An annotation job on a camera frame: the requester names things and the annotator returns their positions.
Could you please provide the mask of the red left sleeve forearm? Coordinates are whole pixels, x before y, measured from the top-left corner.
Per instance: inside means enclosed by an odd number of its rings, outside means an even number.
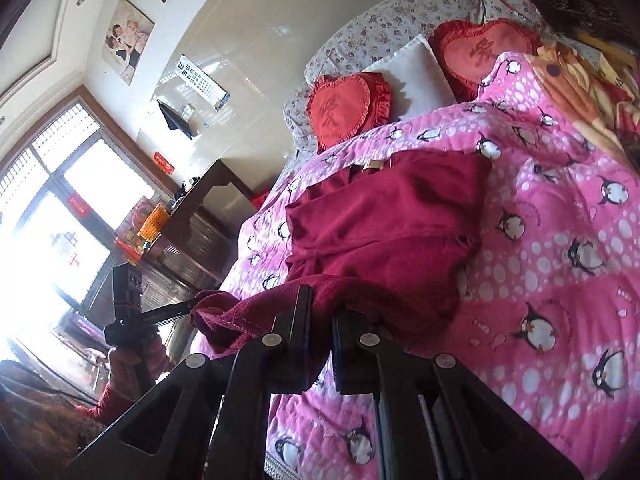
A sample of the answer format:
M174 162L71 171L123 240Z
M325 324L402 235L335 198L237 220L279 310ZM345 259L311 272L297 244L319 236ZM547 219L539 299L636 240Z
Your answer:
M96 406L85 408L78 405L76 410L103 426L110 426L133 405L134 401L121 396L111 385L107 385Z

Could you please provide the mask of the left hand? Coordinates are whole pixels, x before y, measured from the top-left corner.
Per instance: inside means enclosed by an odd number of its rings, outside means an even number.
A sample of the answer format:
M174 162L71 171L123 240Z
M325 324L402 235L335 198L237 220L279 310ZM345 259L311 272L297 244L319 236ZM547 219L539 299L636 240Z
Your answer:
M137 401L142 397L143 388L137 369L145 369L144 376L155 385L160 376L171 372L175 362L168 356L159 334L154 334L141 350L114 347L108 352L110 376L108 385L123 398Z

